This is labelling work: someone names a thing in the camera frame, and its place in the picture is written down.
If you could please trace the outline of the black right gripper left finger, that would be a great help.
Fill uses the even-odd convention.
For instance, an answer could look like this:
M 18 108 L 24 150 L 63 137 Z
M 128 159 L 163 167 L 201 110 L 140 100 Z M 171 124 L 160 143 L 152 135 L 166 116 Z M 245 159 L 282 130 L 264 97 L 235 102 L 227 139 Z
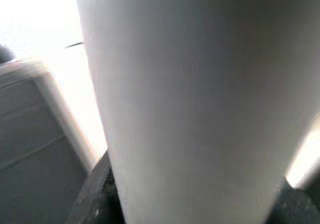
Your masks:
M 106 152 L 85 179 L 67 223 L 125 222 L 112 165 Z

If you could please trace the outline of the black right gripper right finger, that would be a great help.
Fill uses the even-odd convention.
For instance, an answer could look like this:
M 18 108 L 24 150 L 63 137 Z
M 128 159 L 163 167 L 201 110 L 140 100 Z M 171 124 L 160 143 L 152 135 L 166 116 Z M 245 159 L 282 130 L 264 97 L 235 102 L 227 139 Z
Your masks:
M 275 204 L 268 217 L 269 223 L 311 223 L 320 222 L 319 217 L 319 175 L 311 179 L 305 189 L 292 187 L 283 180 Z

